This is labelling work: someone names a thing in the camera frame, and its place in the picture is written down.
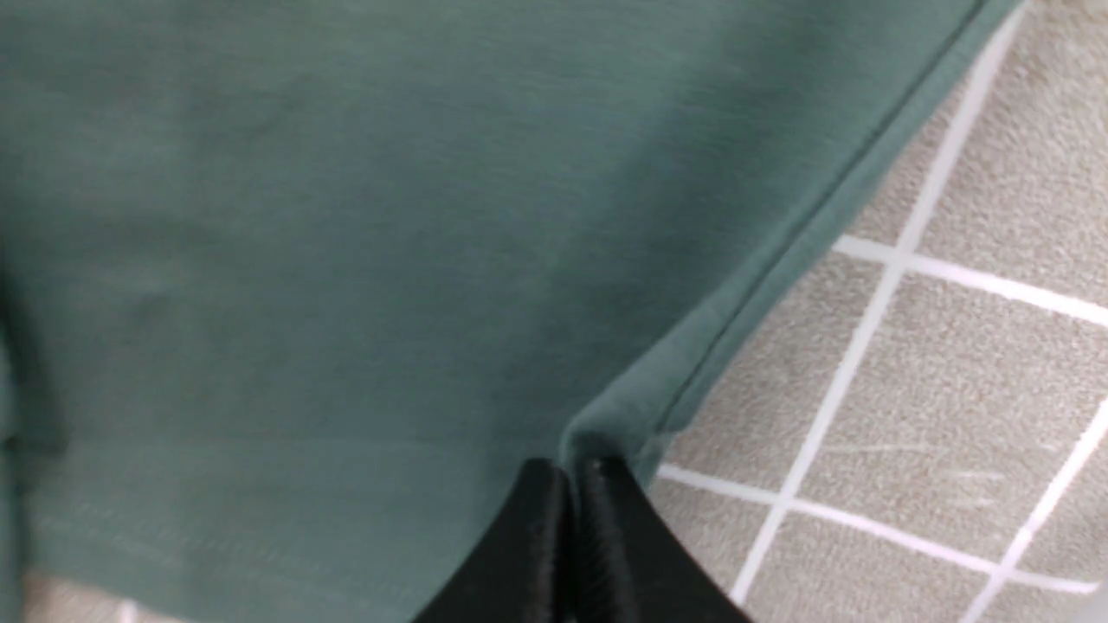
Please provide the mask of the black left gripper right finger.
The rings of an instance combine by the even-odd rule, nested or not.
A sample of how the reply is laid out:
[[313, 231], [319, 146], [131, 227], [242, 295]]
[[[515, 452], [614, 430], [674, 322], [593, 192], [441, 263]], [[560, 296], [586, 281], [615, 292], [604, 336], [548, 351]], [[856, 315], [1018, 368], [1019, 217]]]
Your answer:
[[577, 469], [577, 622], [748, 622], [674, 537], [625, 461]]

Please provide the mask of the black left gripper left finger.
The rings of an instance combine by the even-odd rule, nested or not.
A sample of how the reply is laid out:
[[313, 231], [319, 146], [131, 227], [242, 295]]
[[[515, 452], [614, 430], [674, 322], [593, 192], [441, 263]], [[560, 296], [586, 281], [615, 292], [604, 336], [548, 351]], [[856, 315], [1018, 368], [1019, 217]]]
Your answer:
[[564, 622], [574, 512], [570, 478], [530, 459], [497, 515], [416, 622]]

